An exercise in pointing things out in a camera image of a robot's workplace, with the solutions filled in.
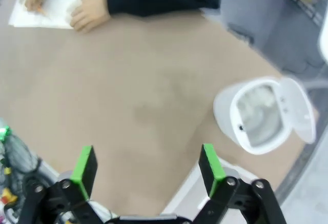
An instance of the metal screw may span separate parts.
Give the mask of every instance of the metal screw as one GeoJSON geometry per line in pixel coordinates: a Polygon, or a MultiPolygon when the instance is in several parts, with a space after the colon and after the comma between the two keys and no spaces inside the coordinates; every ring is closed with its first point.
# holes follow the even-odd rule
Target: metal screw
{"type": "Polygon", "coordinates": [[[35,188],[35,192],[40,192],[43,190],[43,186],[41,185],[38,185],[36,188],[35,188]]]}
{"type": "Polygon", "coordinates": [[[63,189],[69,188],[70,185],[71,185],[71,183],[70,183],[68,180],[65,180],[65,181],[63,182],[62,188],[63,188],[63,189]]]}
{"type": "Polygon", "coordinates": [[[257,181],[257,182],[255,183],[255,185],[256,185],[256,187],[258,187],[258,188],[261,188],[261,189],[264,188],[264,184],[263,184],[262,182],[260,182],[260,181],[257,181]]]}
{"type": "Polygon", "coordinates": [[[236,185],[236,181],[233,178],[228,178],[227,183],[229,186],[234,186],[236,185]]]}

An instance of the white trash can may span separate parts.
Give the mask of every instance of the white trash can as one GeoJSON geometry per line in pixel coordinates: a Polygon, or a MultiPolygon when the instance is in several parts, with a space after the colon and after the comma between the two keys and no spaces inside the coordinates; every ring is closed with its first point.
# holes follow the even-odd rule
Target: white trash can
{"type": "Polygon", "coordinates": [[[222,132],[254,155],[278,148],[292,129],[306,143],[316,139],[311,102],[292,78],[262,77],[230,86],[215,97],[213,110],[222,132]]]}

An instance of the white paper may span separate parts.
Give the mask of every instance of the white paper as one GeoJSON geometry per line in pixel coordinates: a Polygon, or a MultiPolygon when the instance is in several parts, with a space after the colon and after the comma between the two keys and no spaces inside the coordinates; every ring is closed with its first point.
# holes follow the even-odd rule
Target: white paper
{"type": "Polygon", "coordinates": [[[9,25],[14,27],[63,28],[72,29],[69,25],[70,13],[79,0],[45,0],[43,10],[46,16],[28,12],[25,0],[16,0],[9,19],[9,25]]]}

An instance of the hand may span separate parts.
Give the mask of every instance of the hand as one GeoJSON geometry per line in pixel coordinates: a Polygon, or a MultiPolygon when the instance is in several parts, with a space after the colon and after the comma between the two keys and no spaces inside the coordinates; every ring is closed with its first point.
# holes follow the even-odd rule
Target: hand
{"type": "Polygon", "coordinates": [[[72,12],[71,27],[83,33],[110,19],[107,0],[82,0],[82,4],[72,12]]]}
{"type": "Polygon", "coordinates": [[[25,6],[28,11],[38,11],[42,6],[44,0],[26,0],[25,6]]]}

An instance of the table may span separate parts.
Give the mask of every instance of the table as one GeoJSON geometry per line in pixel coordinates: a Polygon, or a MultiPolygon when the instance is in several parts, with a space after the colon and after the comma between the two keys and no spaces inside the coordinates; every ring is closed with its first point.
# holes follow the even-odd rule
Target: table
{"type": "Polygon", "coordinates": [[[201,144],[276,188],[304,143],[295,134],[254,156],[230,141],[212,111],[224,87],[279,77],[262,56],[197,12],[113,18],[90,34],[7,25],[0,7],[2,117],[56,171],[93,144],[93,198],[117,214],[160,213],[201,144]]]}

